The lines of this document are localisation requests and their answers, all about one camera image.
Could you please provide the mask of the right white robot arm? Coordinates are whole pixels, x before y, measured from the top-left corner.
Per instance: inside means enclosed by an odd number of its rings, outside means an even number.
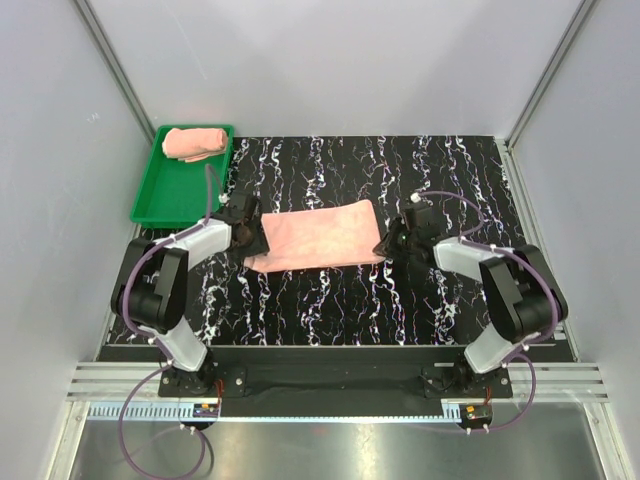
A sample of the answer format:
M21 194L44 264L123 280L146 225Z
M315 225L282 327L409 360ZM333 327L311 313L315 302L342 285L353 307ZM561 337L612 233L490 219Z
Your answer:
M453 388L470 397L480 394L500 368L525 348L551 337L569 313L538 247L482 245L463 234L446 237L423 201L402 210L373 252L482 285L490 323L445 373L443 392Z

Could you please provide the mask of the pink striped towel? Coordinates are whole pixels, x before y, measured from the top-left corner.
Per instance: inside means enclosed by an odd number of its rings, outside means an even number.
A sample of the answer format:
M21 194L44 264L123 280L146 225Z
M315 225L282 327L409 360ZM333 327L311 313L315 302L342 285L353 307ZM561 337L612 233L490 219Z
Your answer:
M172 128L162 142L162 151L167 158L193 163L223 154L228 144L229 136L221 128Z

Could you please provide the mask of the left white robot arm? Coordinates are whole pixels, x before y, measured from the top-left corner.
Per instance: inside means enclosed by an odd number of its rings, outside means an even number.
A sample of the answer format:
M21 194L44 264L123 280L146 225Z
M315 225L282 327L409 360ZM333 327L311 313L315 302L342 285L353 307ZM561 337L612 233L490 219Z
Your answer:
M196 396L215 386L208 349L185 316L189 272L224 253L240 261L269 252L262 207L253 194L234 192L217 211L165 238L132 240L111 295L111 310L135 334L158 346L182 370L181 384Z

